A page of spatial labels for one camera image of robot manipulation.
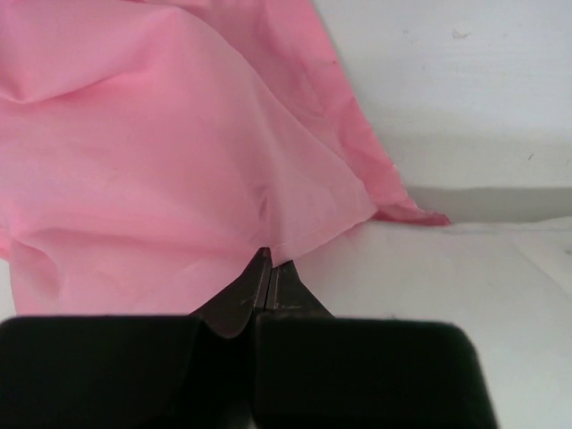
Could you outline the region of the pink pillowcase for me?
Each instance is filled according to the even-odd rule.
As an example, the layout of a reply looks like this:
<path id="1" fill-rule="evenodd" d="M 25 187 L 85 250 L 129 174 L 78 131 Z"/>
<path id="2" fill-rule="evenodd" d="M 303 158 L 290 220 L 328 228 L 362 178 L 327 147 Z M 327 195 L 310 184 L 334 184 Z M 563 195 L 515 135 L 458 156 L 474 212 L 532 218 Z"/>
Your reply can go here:
<path id="1" fill-rule="evenodd" d="M 1 256 L 20 315 L 186 314 L 419 208 L 309 1 L 4 1 Z"/>

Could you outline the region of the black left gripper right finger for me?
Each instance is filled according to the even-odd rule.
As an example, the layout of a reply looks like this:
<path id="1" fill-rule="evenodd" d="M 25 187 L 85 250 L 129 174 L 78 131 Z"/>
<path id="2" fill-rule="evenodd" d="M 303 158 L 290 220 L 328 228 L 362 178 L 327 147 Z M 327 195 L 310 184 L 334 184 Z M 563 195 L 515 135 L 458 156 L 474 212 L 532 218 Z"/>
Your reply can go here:
<path id="1" fill-rule="evenodd" d="M 475 347 L 454 324 L 332 315 L 293 263 L 255 322 L 261 428 L 491 428 Z"/>

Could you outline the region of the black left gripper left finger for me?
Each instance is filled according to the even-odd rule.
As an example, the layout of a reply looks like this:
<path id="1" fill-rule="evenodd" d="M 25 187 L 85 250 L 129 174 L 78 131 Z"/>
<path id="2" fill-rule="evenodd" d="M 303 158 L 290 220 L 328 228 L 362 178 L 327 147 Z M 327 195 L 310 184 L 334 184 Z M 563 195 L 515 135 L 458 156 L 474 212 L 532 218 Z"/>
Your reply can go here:
<path id="1" fill-rule="evenodd" d="M 259 249 L 188 315 L 18 316 L 1 325 L 4 428 L 178 428 L 198 346 L 248 325 L 272 259 Z"/>

